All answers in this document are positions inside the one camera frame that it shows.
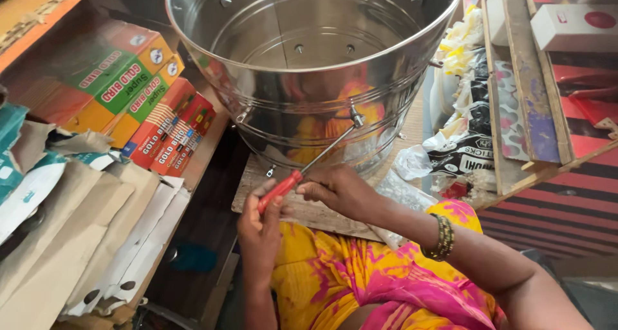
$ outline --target stainless steel drum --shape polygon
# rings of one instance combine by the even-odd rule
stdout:
[[[299,168],[367,172],[398,135],[459,0],[166,0],[169,18],[251,149]]]

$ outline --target screwdriver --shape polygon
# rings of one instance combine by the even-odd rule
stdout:
[[[327,152],[333,149],[339,142],[341,142],[346,136],[348,136],[354,129],[359,129],[363,126],[363,116],[356,111],[354,105],[350,107],[350,119],[354,123],[350,126],[344,133],[339,136],[335,142],[326,147],[319,155],[316,156],[315,159],[311,160],[303,169],[292,170],[291,175],[282,180],[279,184],[275,185],[275,187],[269,191],[266,195],[262,196],[259,199],[258,203],[258,212],[259,214],[263,214],[266,211],[268,203],[272,201],[277,196],[285,196],[294,185],[298,184],[301,180],[303,180],[303,176],[306,171],[311,168],[318,160],[320,160]]]

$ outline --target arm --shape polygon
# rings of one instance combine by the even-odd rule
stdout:
[[[263,218],[258,212],[259,197],[274,184],[274,180],[270,180],[249,194],[237,225],[243,267],[245,329],[248,330],[278,328],[270,280],[281,244],[279,216],[290,209],[282,206],[282,197],[276,197]]]
[[[307,178],[313,182],[297,189],[305,200],[322,201],[342,215],[396,232],[422,247],[437,245],[433,216],[377,194],[351,168],[316,169]],[[453,228],[455,244],[447,262],[496,297],[513,329],[592,330],[537,263],[478,232]]]

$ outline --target steel drum rim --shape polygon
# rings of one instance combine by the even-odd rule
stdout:
[[[434,28],[434,26],[436,26],[436,25],[440,24],[441,22],[443,22],[444,19],[448,18],[449,16],[452,17],[452,14],[453,14],[455,8],[457,8],[457,6],[459,5],[459,1],[460,0],[453,0],[451,2],[451,5],[449,5],[449,7],[447,9],[445,9],[444,12],[438,18],[436,18],[436,20],[433,20],[430,24],[428,24],[427,26],[423,27],[422,30],[420,30],[419,32],[413,34],[411,37],[408,37],[405,40],[402,40],[401,42],[398,42],[397,44],[395,44],[395,45],[393,45],[393,46],[391,46],[389,48],[386,48],[385,50],[379,51],[379,52],[377,52],[375,54],[366,56],[364,58],[360,58],[358,60],[344,62],[342,64],[336,64],[336,65],[332,65],[332,66],[315,67],[315,68],[307,68],[307,69],[278,69],[278,68],[273,68],[273,67],[254,66],[254,65],[248,65],[248,64],[244,64],[242,62],[237,62],[237,61],[234,61],[234,60],[230,60],[230,59],[227,59],[227,58],[223,58],[222,56],[219,56],[217,54],[213,54],[212,52],[210,52],[208,50],[205,50],[204,48],[202,48],[201,46],[199,46],[195,42],[193,42],[191,39],[189,39],[189,37],[180,29],[180,27],[178,27],[178,24],[176,23],[176,20],[175,20],[175,18],[173,17],[173,15],[171,13],[171,0],[165,0],[165,11],[167,13],[167,17],[169,18],[169,21],[172,24],[172,27],[174,28],[176,33],[178,33],[181,36],[181,38],[185,42],[189,43],[196,50],[199,50],[200,52],[202,52],[204,54],[207,54],[211,58],[214,58],[214,59],[220,61],[221,63],[227,64],[227,65],[236,66],[236,67],[242,67],[244,69],[259,71],[259,72],[307,73],[307,72],[325,72],[325,71],[329,71],[329,70],[343,69],[345,67],[350,67],[350,66],[362,64],[364,62],[371,61],[371,60],[376,59],[376,58],[380,58],[381,56],[383,56],[385,54],[389,54],[390,52],[393,52],[395,50],[403,48],[404,46],[406,46],[407,44],[415,41],[416,39],[421,38],[425,33],[431,31]]]

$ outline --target hand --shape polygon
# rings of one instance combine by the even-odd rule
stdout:
[[[322,201],[350,219],[371,224],[379,217],[385,200],[348,165],[315,168],[296,189],[305,201]]]
[[[271,179],[249,194],[237,223],[243,277],[247,287],[252,289],[268,289],[274,260],[281,245],[279,218],[292,212],[291,208],[283,205],[283,198],[278,196],[268,204],[264,216],[259,215],[259,198],[266,195],[275,183]]]

